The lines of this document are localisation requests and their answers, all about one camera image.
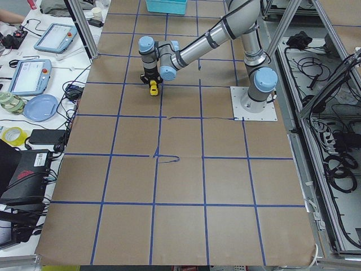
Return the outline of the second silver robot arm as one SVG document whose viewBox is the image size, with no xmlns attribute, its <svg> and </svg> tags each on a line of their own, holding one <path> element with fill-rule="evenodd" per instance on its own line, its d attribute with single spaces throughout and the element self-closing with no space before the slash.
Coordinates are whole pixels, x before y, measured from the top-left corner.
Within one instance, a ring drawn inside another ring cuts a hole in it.
<svg viewBox="0 0 361 271">
<path fill-rule="evenodd" d="M 178 41 L 155 41 L 143 36 L 138 41 L 144 72 L 140 80 L 150 88 L 151 95 L 158 94 L 158 85 L 173 81 L 177 71 L 187 67 L 228 40 L 241 39 L 244 63 L 250 79 L 248 97 L 255 102 L 264 101 L 261 84 L 257 82 L 262 72 L 269 72 L 271 58 L 262 48 L 257 19 L 261 11 L 259 1 L 227 1 L 228 13 L 205 33 L 181 48 Z"/>
</svg>

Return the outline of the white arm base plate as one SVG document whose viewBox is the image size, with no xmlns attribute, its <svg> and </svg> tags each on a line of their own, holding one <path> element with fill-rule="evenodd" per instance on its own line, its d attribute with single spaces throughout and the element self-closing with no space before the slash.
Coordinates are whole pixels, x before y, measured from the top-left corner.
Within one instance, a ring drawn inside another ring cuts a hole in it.
<svg viewBox="0 0 361 271">
<path fill-rule="evenodd" d="M 272 94 L 263 102 L 255 102 L 248 96 L 248 87 L 231 86 L 231 101 L 234 120 L 237 121 L 277 121 Z"/>
</svg>

